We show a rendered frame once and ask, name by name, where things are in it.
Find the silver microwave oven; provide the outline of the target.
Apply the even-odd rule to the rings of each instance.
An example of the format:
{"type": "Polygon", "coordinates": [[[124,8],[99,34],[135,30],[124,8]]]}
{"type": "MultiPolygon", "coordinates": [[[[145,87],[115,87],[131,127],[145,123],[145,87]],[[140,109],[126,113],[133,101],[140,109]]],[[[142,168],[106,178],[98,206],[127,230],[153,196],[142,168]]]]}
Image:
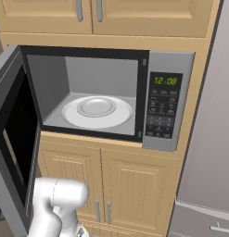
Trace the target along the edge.
{"type": "Polygon", "coordinates": [[[31,45],[20,50],[44,130],[175,151],[194,53],[31,45]],[[64,119],[67,103],[95,95],[127,102],[133,115],[121,125],[95,130],[64,119]]]}

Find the black microwave door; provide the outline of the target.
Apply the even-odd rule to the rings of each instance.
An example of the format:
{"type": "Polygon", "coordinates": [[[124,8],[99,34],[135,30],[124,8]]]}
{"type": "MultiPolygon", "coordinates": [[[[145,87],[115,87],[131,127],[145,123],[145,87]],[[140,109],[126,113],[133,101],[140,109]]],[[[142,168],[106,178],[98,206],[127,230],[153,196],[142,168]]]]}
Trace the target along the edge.
{"type": "Polygon", "coordinates": [[[0,218],[29,233],[41,122],[20,47],[0,55],[0,218]]]}

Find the white round plate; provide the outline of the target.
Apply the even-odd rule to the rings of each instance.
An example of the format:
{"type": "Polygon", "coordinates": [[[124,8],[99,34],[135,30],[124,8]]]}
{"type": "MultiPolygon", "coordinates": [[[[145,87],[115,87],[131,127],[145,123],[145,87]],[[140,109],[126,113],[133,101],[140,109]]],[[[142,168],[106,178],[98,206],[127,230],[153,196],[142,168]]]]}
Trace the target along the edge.
{"type": "Polygon", "coordinates": [[[62,116],[70,124],[83,129],[112,128],[128,121],[132,107],[125,101],[110,96],[85,96],[67,103],[62,116]]]}

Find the light wood cupboard door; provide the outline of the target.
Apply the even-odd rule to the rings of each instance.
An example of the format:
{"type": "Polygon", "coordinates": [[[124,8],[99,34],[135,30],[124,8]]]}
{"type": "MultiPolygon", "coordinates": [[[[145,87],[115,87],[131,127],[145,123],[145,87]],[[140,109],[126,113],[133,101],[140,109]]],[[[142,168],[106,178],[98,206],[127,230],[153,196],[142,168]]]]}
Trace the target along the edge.
{"type": "Polygon", "coordinates": [[[76,0],[0,0],[0,32],[91,34],[91,2],[82,0],[83,21],[76,0]]]}
{"type": "Polygon", "coordinates": [[[100,221],[103,217],[102,177],[100,150],[76,147],[73,151],[42,149],[45,170],[49,177],[85,182],[89,189],[88,200],[77,210],[80,219],[96,221],[95,200],[99,199],[100,221]]]}
{"type": "Polygon", "coordinates": [[[164,234],[177,161],[110,150],[101,157],[106,222],[110,201],[111,226],[164,234]]]}
{"type": "Polygon", "coordinates": [[[97,21],[92,0],[94,34],[204,37],[213,0],[102,0],[97,21]]]}

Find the grey fridge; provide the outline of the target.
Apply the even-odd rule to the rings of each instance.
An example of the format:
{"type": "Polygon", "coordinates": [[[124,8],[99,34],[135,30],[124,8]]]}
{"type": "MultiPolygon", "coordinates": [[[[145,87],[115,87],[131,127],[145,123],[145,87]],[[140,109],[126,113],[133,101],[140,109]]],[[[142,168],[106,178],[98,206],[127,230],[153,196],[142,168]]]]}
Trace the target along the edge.
{"type": "Polygon", "coordinates": [[[229,0],[220,3],[167,237],[229,237],[229,0]]]}

